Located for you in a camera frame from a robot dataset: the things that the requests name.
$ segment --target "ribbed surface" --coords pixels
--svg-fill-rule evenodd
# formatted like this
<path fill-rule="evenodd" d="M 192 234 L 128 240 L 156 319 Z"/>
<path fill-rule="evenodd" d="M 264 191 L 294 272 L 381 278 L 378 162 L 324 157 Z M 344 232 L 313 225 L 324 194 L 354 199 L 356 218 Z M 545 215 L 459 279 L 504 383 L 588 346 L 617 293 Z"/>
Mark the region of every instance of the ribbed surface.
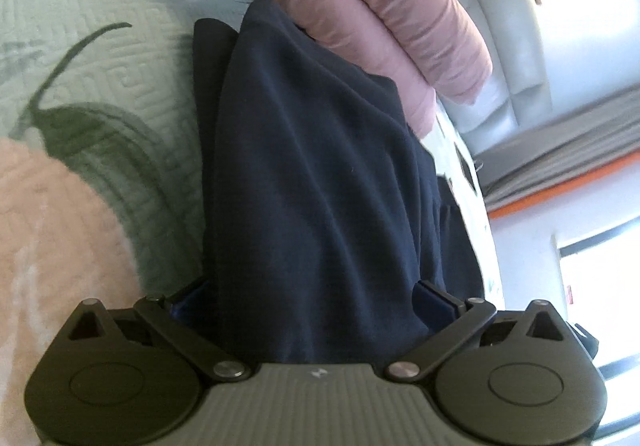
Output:
<path fill-rule="evenodd" d="M 473 444 L 436 416 L 420 388 L 383 381 L 367 365 L 264 365 L 249 381 L 215 388 L 187 425 L 154 446 Z"/>

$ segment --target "round joint cover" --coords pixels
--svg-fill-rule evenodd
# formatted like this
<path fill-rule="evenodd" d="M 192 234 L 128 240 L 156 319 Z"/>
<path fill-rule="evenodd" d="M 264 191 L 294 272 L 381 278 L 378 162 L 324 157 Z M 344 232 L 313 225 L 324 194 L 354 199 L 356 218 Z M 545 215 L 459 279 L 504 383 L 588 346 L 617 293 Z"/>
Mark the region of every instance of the round joint cover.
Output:
<path fill-rule="evenodd" d="M 434 383 L 440 409 L 491 444 L 568 444 L 599 423 L 607 404 L 587 354 L 564 342 L 524 339 L 452 357 Z"/>
<path fill-rule="evenodd" d="M 177 428 L 200 381 L 177 354 L 138 345 L 45 354 L 24 394 L 39 435 L 70 446 L 137 446 Z"/>

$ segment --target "window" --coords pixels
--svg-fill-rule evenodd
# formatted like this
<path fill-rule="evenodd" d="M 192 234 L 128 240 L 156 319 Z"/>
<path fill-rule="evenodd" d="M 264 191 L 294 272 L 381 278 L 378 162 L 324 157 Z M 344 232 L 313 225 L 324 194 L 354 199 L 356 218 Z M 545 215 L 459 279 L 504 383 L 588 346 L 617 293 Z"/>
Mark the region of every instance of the window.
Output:
<path fill-rule="evenodd" d="M 596 437 L 640 422 L 640 217 L 560 252 L 568 321 L 600 340 L 609 402 Z"/>

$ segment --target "peach colored print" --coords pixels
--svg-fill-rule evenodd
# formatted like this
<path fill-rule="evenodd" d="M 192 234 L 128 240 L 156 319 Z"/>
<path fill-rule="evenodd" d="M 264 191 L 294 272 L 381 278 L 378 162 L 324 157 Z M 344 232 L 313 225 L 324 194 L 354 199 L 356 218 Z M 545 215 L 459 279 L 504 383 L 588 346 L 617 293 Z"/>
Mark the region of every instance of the peach colored print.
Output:
<path fill-rule="evenodd" d="M 0 446 L 40 444 L 22 400 L 38 360 L 82 299 L 143 294 L 107 204 L 64 164 L 0 139 Z"/>

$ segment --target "silver screw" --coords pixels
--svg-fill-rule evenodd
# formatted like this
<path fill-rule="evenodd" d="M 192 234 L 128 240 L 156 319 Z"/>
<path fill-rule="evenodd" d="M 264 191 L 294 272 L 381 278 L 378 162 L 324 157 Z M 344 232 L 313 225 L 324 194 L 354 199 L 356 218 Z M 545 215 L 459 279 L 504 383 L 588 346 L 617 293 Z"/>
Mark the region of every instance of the silver screw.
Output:
<path fill-rule="evenodd" d="M 391 363 L 387 370 L 396 379 L 411 379 L 420 374 L 420 367 L 407 361 Z"/>
<path fill-rule="evenodd" d="M 244 365 L 236 361 L 220 361 L 213 367 L 213 373 L 223 379 L 239 378 L 244 372 Z"/>

